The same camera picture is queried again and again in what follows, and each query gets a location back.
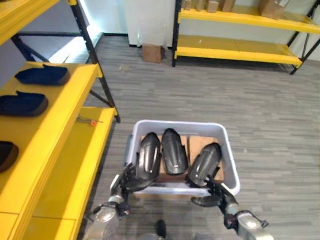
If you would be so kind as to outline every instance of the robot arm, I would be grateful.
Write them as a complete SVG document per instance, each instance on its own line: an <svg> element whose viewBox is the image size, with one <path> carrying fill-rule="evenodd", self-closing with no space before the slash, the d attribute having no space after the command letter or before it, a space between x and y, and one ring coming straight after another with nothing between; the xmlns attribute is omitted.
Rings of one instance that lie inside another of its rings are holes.
<svg viewBox="0 0 320 240"><path fill-rule="evenodd" d="M135 169L130 164L121 174L114 177L108 202L96 207L88 216L93 224L88 228L83 240L114 239L120 218L130 213L126 185L132 181L134 175Z"/></svg>
<svg viewBox="0 0 320 240"><path fill-rule="evenodd" d="M211 176L207 186L211 196L193 197L191 201L201 207L218 206L224 215L224 226L234 229L244 240L274 240L264 229L268 226L248 210L242 210L230 189L224 183L214 182Z"/></svg>
<svg viewBox="0 0 320 240"><path fill-rule="evenodd" d="M89 216L93 224L87 230L83 240L112 240L119 225L119 220L130 213L128 196L146 188L151 182L137 182L135 168L128 165L122 174L113 179L110 186L108 202L95 208ZM224 225L227 229L234 229L244 240L274 240L264 229L268 223L259 220L248 210L242 210L234 195L224 183L214 182L210 176L206 181L210 196L192 197L191 201L201 207L218 206L224 215Z"/></svg>

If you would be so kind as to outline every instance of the black insole on shelf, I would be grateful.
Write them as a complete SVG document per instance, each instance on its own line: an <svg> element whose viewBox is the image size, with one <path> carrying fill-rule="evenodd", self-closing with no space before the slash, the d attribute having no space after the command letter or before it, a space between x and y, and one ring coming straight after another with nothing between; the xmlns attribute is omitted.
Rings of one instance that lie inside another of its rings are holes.
<svg viewBox="0 0 320 240"><path fill-rule="evenodd" d="M0 96L0 115L35 117L42 114L48 99L40 93L16 91L17 95Z"/></svg>
<svg viewBox="0 0 320 240"><path fill-rule="evenodd" d="M18 72L14 77L23 84L61 86L69 81L70 74L66 67L43 64L43 68L29 68Z"/></svg>
<svg viewBox="0 0 320 240"><path fill-rule="evenodd" d="M0 141L0 173L10 168L18 157L19 149L10 141Z"/></svg>

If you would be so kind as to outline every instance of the cardboard box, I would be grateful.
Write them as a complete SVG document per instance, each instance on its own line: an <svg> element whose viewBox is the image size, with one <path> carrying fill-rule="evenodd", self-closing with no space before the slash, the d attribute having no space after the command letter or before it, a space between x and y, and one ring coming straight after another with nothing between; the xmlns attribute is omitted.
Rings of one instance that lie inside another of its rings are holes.
<svg viewBox="0 0 320 240"><path fill-rule="evenodd" d="M235 3L236 0L221 0L219 6L222 12L232 12Z"/></svg>
<svg viewBox="0 0 320 240"><path fill-rule="evenodd" d="M148 63L161 63L162 47L152 44L142 44L142 58Z"/></svg>
<svg viewBox="0 0 320 240"><path fill-rule="evenodd" d="M261 16L270 19L279 19L290 0L261 0L258 10Z"/></svg>
<svg viewBox="0 0 320 240"><path fill-rule="evenodd" d="M158 138L161 142L162 136L158 135ZM186 153L186 156L189 161L189 155L188 155L188 149L187 149L187 147L188 147L187 146L187 144L188 144L187 136L180 136L180 139L181 139L182 145L185 146L185 153ZM157 183L183 183L183 182L185 182L187 173L188 173L188 171L186 171L184 174L181 174L181 175L168 175L168 174L166 174L165 160L164 160L164 156L162 155L159 178L156 180L156 182Z"/></svg>
<svg viewBox="0 0 320 240"><path fill-rule="evenodd" d="M208 0L206 4L206 11L208 13L215 13L218 10L219 2L214 0Z"/></svg>
<svg viewBox="0 0 320 240"><path fill-rule="evenodd" d="M205 0L197 0L195 3L195 9L200 12L205 8L206 1Z"/></svg>
<svg viewBox="0 0 320 240"><path fill-rule="evenodd" d="M191 9L191 0L185 0L184 1L184 10L190 10Z"/></svg>
<svg viewBox="0 0 320 240"><path fill-rule="evenodd" d="M207 136L190 136L188 139L190 163L193 163L197 158L197 156L200 154L201 150L206 145L211 143L218 143L218 139L216 139L215 137L207 137ZM220 161L218 167L220 169L215 175L214 180L223 182L225 179L225 176L224 176L222 161Z"/></svg>

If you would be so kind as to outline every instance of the shelf board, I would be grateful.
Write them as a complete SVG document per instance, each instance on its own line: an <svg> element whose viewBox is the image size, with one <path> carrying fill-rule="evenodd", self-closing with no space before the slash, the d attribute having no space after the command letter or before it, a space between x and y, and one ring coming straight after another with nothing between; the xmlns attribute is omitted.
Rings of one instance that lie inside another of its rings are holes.
<svg viewBox="0 0 320 240"><path fill-rule="evenodd" d="M177 56L292 64L301 61L284 44L220 37L179 35Z"/></svg>
<svg viewBox="0 0 320 240"><path fill-rule="evenodd" d="M96 127L83 122L74 124L33 212L32 218L73 220L71 237L48 237L41 227L31 222L24 240L71 240L77 237L114 114L114 108L81 109L81 116L102 122ZM47 225L47 228L59 231L56 226ZM36 238L30 234L30 229L43 235Z"/></svg>
<svg viewBox="0 0 320 240"><path fill-rule="evenodd" d="M74 220L32 217L23 240L71 240Z"/></svg>
<svg viewBox="0 0 320 240"><path fill-rule="evenodd" d="M13 142L19 148L14 165L0 173L0 213L17 215L10 240L21 239L98 74L96 64L48 64L67 67L68 83L64 86L22 84L13 77L0 89L0 96L14 95L19 90L44 94L49 102L45 112L36 117L0 116L1 140ZM22 70L41 66L40 62L27 62Z"/></svg>
<svg viewBox="0 0 320 240"><path fill-rule="evenodd" d="M207 12L206 10L197 11L196 9L181 9L178 18L179 23L181 19L255 25L260 27L285 29L312 34L320 33L320 26L304 15L285 12L282 18L271 19L260 16L258 9L254 6L236 5L234 6L232 12L217 11L215 13Z"/></svg>
<svg viewBox="0 0 320 240"><path fill-rule="evenodd" d="M59 0L0 1L0 45Z"/></svg>

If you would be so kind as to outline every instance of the black metal shelf frame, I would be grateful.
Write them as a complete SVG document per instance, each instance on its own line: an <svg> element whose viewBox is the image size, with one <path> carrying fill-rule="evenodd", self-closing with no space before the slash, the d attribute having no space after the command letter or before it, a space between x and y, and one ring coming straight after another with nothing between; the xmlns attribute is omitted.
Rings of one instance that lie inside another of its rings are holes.
<svg viewBox="0 0 320 240"><path fill-rule="evenodd" d="M101 72L101 77L99 77L99 81L101 83L102 89L104 91L104 94L107 99L100 96L98 93L96 93L93 90L90 90L90 94L95 96L97 99L102 101L103 103L107 104L111 108L115 108L115 119L118 123L120 123L121 118L118 112L118 109L116 107L116 104L114 102L114 99L111 95L110 89L108 87L105 75L102 71L95 47L91 41L91 38L89 36L89 33L87 31L87 25L84 19L84 16L81 11L81 7L79 6L78 0L68 0L68 3L70 4L72 13L74 15L74 19L76 21L76 24L79 28L79 32L46 32L46 31L36 31L36 32L18 32L14 36L11 37L12 42L14 45L18 48L18 50L21 52L23 57L27 61L35 62L37 57L43 62L49 62L49 60L42 56L40 53L38 53L33 48L26 45L20 36L43 36L43 37L82 37L85 42L86 49L89 53L89 59L93 64L98 64L98 67L100 68L99 71Z"/></svg>
<svg viewBox="0 0 320 240"><path fill-rule="evenodd" d="M182 5L182 0L175 0L175 9L174 9L174 23L173 23L173 38L172 38L172 67L176 66L177 59L175 58L175 52L177 51L177 46L178 46L178 37L179 37L179 23L178 23L178 17L179 17L179 12L181 10L181 5ZM320 0L316 0L306 15L308 18L313 19L317 7L320 5ZM297 36L300 34L299 31L296 31L289 42L287 43L287 46L290 47L291 44L295 41ZM293 71L290 73L290 75L294 75L296 71L304 64L304 62L310 57L310 55L314 52L314 50L319 46L320 44L320 38L315 42L315 44L310 48L310 50L306 53L308 41L310 38L310 33L307 33L305 41L304 41L304 46L303 46L303 51L302 51L302 56L299 57L299 59L302 61L302 64L299 67L293 66Z"/></svg>

